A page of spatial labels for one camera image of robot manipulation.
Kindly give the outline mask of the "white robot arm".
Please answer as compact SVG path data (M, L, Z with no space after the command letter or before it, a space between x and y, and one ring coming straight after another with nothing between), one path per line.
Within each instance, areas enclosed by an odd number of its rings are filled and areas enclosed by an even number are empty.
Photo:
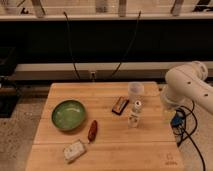
M188 98L213 115L213 87L205 82L207 76L208 68L200 61L168 70L165 74L166 85L160 95L164 108L176 109Z

